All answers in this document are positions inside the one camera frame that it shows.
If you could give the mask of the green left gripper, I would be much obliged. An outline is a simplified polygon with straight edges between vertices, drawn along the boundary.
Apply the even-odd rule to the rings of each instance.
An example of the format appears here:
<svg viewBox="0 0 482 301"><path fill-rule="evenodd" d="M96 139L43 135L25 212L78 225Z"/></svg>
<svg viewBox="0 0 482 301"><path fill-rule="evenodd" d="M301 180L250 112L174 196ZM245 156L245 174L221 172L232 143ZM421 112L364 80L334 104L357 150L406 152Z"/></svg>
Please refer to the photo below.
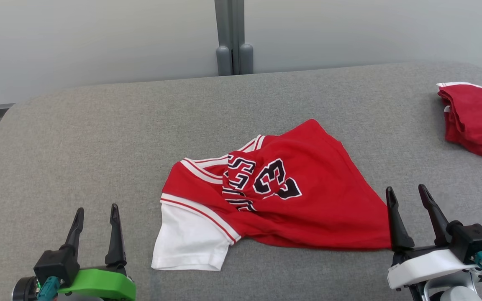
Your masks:
<svg viewBox="0 0 482 301"><path fill-rule="evenodd" d="M109 222L111 235L109 249L105 256L106 266L80 269L70 286L59 288L59 295L97 297L102 301L136 300L136 284L128 276L125 267L126 248L117 204L111 205ZM83 226L84 208L78 208L63 248L78 253Z"/></svg>

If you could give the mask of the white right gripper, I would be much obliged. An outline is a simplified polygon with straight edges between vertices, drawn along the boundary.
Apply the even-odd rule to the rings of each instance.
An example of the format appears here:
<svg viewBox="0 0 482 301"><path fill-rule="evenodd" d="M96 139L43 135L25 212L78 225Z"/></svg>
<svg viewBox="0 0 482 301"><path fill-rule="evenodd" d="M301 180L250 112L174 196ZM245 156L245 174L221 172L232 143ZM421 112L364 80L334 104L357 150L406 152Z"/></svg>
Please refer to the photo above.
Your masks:
<svg viewBox="0 0 482 301"><path fill-rule="evenodd" d="M396 290L422 282L435 281L432 288L461 285L476 289L479 281L475 264L465 264L447 246L451 235L446 228L449 224L439 205L423 184L418 185L423 207L430 216L435 234L434 245L414 248L415 243L404 226L399 212L399 203L392 187L386 188L386 203L390 224L391 250L393 262L388 269L387 282L390 289Z"/></svg>

